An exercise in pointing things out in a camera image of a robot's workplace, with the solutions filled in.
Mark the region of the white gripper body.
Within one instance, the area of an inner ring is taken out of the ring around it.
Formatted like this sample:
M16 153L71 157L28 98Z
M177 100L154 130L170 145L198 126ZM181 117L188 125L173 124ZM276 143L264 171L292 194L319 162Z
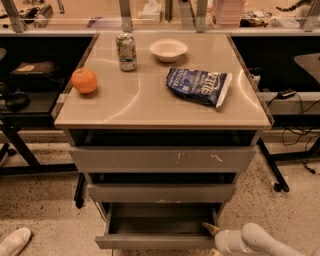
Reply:
M242 253L253 255L256 253L249 244L249 231L241 230L223 230L215 235L215 245L223 254Z

